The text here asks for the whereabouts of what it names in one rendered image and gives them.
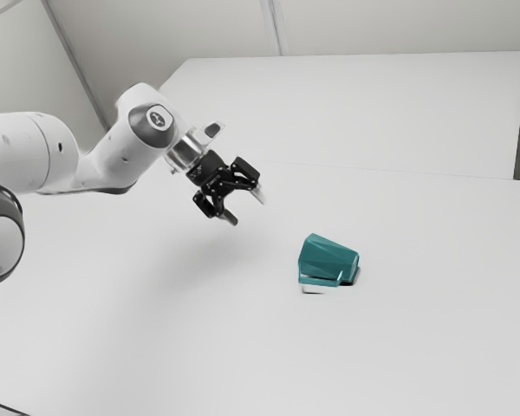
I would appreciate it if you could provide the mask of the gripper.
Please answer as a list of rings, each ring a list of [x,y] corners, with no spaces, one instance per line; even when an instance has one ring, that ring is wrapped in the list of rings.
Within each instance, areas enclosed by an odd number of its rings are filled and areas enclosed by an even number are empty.
[[[260,204],[266,203],[260,172],[241,157],[227,165],[210,150],[185,175],[196,187],[193,202],[208,218],[218,218],[236,226],[237,217],[224,206],[225,198],[236,191],[247,191]]]

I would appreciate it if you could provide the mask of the teal faceted mug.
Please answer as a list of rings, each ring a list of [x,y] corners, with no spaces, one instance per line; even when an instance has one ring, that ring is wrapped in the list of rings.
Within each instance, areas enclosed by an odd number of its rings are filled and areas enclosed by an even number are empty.
[[[360,254],[318,234],[302,244],[297,260],[302,285],[336,288],[353,285],[359,271]]]

